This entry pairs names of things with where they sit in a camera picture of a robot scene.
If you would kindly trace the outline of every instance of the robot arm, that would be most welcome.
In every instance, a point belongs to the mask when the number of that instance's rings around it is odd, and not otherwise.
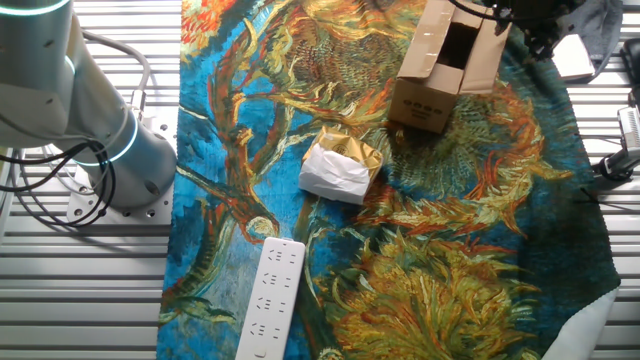
[[[470,13],[475,13],[459,0],[451,3]],[[548,60],[553,48],[562,39],[558,19],[571,13],[586,0],[484,0],[486,6],[493,7],[491,15],[476,13],[477,16],[498,22],[496,32],[506,28],[507,23],[518,26],[525,35],[525,45],[536,60]]]
[[[112,206],[151,203],[173,182],[175,153],[142,126],[97,66],[72,6],[71,0],[0,0],[0,146],[53,143],[66,151],[87,139],[98,141],[122,184]],[[74,160],[93,184],[99,182],[92,151]]]

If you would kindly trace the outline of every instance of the open cardboard box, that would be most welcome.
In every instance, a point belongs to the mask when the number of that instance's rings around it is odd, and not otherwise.
[[[448,0],[429,0],[398,73],[389,120],[442,133],[458,95],[491,93],[509,34],[496,35],[496,25]]]

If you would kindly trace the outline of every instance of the power strip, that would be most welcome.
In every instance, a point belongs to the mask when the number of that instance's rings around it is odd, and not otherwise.
[[[302,243],[264,241],[236,360],[284,357],[304,254]]]

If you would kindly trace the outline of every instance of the gray cloth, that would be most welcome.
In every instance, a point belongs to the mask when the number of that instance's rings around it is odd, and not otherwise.
[[[591,77],[568,82],[587,83],[605,68],[620,41],[622,10],[622,0],[587,0],[558,20],[561,34],[580,34],[596,69]]]

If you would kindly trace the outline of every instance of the black cable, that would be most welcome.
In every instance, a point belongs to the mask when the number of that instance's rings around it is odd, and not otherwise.
[[[115,171],[113,169],[113,164],[108,160],[108,156],[106,155],[106,153],[104,152],[104,146],[102,146],[102,144],[97,143],[97,142],[89,142],[88,145],[91,150],[94,152],[94,154],[96,155],[96,159],[98,160],[98,164],[100,166],[100,170],[102,171],[102,173],[104,174],[104,171],[109,171],[110,175],[111,175],[111,189],[110,189],[110,193],[109,196],[107,198],[107,200],[105,201],[105,205],[102,209],[100,209],[98,211],[98,215],[95,216],[93,219],[91,219],[89,222],[84,223],[84,224],[80,224],[82,221],[87,220],[91,215],[93,215],[95,213],[95,211],[98,209],[98,207],[100,206],[100,204],[104,201],[104,196],[106,194],[107,191],[107,184],[106,181],[104,181],[102,183],[102,191],[100,192],[100,195],[98,196],[98,200],[96,201],[96,204],[94,205],[94,207],[83,217],[71,221],[71,222],[65,222],[60,220],[58,217],[56,217],[55,215],[51,214],[46,207],[40,202],[40,200],[33,194],[33,192],[31,190],[28,190],[28,194],[30,197],[33,198],[33,200],[35,201],[35,203],[38,205],[38,207],[42,210],[42,212],[49,218],[51,218],[51,220],[53,221],[49,221],[44,219],[42,216],[36,214],[33,212],[33,210],[31,210],[31,208],[24,202],[24,199],[22,198],[22,194],[16,194],[16,197],[18,198],[18,201],[20,202],[20,204],[24,207],[24,209],[29,213],[29,215],[33,216],[35,219],[37,219],[38,221],[40,221],[41,223],[48,225],[48,226],[63,226],[63,227],[73,227],[73,228],[79,228],[79,227],[84,227],[84,226],[88,226],[91,225],[93,223],[95,223],[96,221],[98,221],[98,219],[100,219],[101,217],[103,217],[104,215],[106,215],[107,213],[107,208],[111,205],[111,202],[113,200],[114,194],[115,194],[115,190],[116,190],[116,176],[115,176]],[[24,164],[20,164],[20,169],[22,172],[22,178],[25,181],[25,184],[28,184],[28,180],[26,178],[26,172],[24,169]],[[13,173],[13,166],[10,167],[10,176],[11,176],[11,180],[15,186],[16,184],[16,176],[15,173]]]
[[[83,143],[83,144],[79,144],[76,145],[74,147],[72,147],[71,149],[62,152],[58,155],[54,155],[51,157],[45,157],[44,159],[37,159],[37,160],[24,160],[24,159],[14,159],[8,156],[3,156],[0,155],[0,161],[4,161],[4,162],[8,162],[8,163],[12,163],[12,164],[25,164],[25,165],[40,165],[40,164],[46,164],[46,163],[50,163],[54,160],[60,160],[68,155],[71,156],[76,156],[80,153],[80,151],[86,149],[89,145],[87,143]]]
[[[463,10],[471,15],[475,15],[478,17],[481,17],[483,19],[487,19],[487,20],[494,20],[494,21],[500,21],[500,22],[507,22],[507,23],[515,23],[515,22],[526,22],[526,21],[546,21],[546,20],[554,20],[556,17],[555,16],[538,16],[538,17],[501,17],[501,16],[495,16],[495,15],[489,15],[489,14],[485,14],[485,13],[481,13],[479,11],[476,11],[462,3],[460,3],[457,0],[449,0],[450,3],[452,3],[453,5],[455,5],[457,8],[459,8],[460,10]]]
[[[47,176],[45,176],[42,180],[38,181],[35,184],[31,184],[31,185],[26,185],[25,186],[21,186],[21,187],[17,187],[16,184],[13,184],[13,187],[10,186],[3,186],[0,185],[0,191],[4,191],[4,192],[10,192],[10,193],[16,193],[16,192],[23,192],[23,191],[30,191],[33,190],[35,188],[38,188],[44,184],[46,184],[49,180],[51,180],[54,176],[56,176],[56,174],[69,162],[73,159],[73,156],[75,156],[76,154],[68,154],[64,160],[62,160],[58,166],[56,166]]]

